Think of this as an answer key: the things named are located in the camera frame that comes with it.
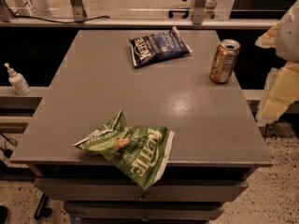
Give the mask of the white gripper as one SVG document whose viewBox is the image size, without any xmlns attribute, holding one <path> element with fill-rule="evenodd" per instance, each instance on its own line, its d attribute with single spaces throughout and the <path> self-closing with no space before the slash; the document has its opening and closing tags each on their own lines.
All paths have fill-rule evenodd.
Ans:
<svg viewBox="0 0 299 224">
<path fill-rule="evenodd" d="M 279 24 L 273 25 L 255 41 L 257 47 L 276 47 L 276 55 L 286 61 L 280 68 L 272 68 L 267 75 L 256 120 L 259 125 L 277 121 L 299 99 L 299 0 Z"/>
</svg>

